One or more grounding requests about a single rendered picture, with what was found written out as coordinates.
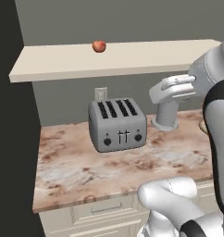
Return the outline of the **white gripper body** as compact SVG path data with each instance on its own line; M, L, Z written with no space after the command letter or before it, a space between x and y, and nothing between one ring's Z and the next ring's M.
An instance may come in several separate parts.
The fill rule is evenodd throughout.
M167 77L149 90L150 99L153 104L184 100L195 95L193 82L195 77L188 74Z

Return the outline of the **tan bowl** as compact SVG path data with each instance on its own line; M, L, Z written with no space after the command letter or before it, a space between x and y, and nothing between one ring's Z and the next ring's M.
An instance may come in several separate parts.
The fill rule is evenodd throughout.
M199 122L198 125L199 125L200 130L208 135L208 131L207 131L207 128L205 126L205 121L203 119Z

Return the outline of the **grey four-slot toaster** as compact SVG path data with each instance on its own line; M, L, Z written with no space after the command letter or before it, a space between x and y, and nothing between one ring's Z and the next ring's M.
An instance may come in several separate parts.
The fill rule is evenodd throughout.
M89 133L100 153L144 146L147 118L132 98L92 101L88 107Z

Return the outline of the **red orange peach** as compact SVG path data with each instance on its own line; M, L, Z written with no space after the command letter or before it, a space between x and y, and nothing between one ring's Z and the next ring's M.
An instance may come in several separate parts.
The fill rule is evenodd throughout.
M95 53L103 53L106 50L106 43L104 41L94 41L92 47Z

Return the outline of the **cream shelf board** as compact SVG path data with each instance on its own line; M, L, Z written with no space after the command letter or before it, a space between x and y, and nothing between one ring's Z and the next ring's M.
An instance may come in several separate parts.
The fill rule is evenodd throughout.
M218 41L110 43L103 53L89 44L25 46L9 73L12 82L51 81L185 71Z

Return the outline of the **cream drawer front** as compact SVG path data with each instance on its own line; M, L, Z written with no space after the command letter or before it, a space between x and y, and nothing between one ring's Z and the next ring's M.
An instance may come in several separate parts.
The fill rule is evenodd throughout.
M218 212L214 183L212 181L197 182L197 205L206 214Z
M135 219L114 224L103 223L67 231L53 232L48 237L129 237L130 226L139 224L140 222L139 219Z
M107 208L110 206L118 206L119 203L123 204L122 208L114 209L111 211L106 211L102 213L91 213L92 209L102 209ZM95 220L96 218L101 217L110 217L112 215L118 215L118 214L127 214L131 211L137 210L137 201L136 198L133 195L127 195L127 196L121 196L116 197L113 199L107 199L103 201L88 203L84 205L79 206L73 206L71 208L71 216L74 221L74 223L82 223L87 221Z

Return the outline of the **dark tall side panel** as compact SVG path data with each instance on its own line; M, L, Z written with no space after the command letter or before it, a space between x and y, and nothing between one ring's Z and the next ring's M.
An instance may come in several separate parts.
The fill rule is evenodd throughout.
M23 46L15 0L0 0L0 237L45 237L32 212L40 133L33 89L9 79Z

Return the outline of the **white wall outlet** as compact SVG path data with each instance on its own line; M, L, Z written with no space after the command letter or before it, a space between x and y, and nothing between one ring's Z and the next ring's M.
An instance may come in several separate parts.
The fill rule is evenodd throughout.
M94 89L94 99L95 100L105 100L107 99L107 88L95 88Z

